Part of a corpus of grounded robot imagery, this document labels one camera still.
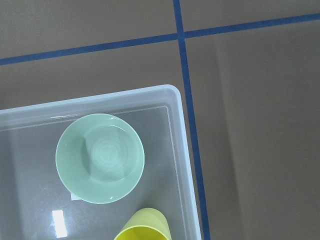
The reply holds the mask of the light green bowl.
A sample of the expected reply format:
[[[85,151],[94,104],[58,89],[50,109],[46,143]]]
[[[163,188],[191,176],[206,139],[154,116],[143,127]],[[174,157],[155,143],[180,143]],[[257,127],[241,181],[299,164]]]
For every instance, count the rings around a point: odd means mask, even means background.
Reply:
[[[145,168],[145,151],[126,121],[94,113],[75,120],[61,134],[55,165],[70,193],[88,203],[109,204],[137,186]]]

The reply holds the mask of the yellow plastic cup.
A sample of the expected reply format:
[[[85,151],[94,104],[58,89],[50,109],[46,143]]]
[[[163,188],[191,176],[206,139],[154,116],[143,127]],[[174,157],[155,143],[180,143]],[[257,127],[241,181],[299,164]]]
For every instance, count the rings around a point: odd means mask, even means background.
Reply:
[[[171,240],[166,217],[155,208],[142,208],[132,215],[115,240]]]

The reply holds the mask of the clear plastic storage box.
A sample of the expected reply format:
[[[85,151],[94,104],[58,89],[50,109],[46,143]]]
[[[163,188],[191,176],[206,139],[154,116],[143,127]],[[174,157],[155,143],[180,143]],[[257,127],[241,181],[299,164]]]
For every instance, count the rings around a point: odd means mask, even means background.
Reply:
[[[113,240],[134,214],[202,237],[175,86],[0,112],[1,239]]]

